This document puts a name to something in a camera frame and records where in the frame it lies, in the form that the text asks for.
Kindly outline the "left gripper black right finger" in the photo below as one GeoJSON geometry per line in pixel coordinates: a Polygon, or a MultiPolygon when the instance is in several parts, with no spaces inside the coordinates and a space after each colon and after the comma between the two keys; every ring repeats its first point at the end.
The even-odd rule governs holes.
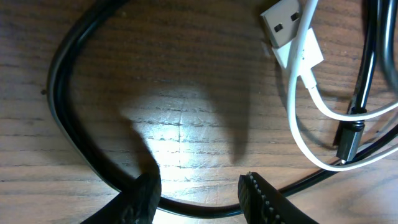
{"type": "Polygon", "coordinates": [[[256,172],[239,176],[238,199],[248,224],[317,224],[256,172]]]}

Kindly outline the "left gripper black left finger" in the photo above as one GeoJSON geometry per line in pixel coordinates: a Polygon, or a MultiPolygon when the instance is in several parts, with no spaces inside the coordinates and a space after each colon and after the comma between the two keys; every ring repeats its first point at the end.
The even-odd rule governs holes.
{"type": "Polygon", "coordinates": [[[151,224],[160,196],[160,176],[142,174],[131,189],[118,194],[81,224],[151,224]]]}

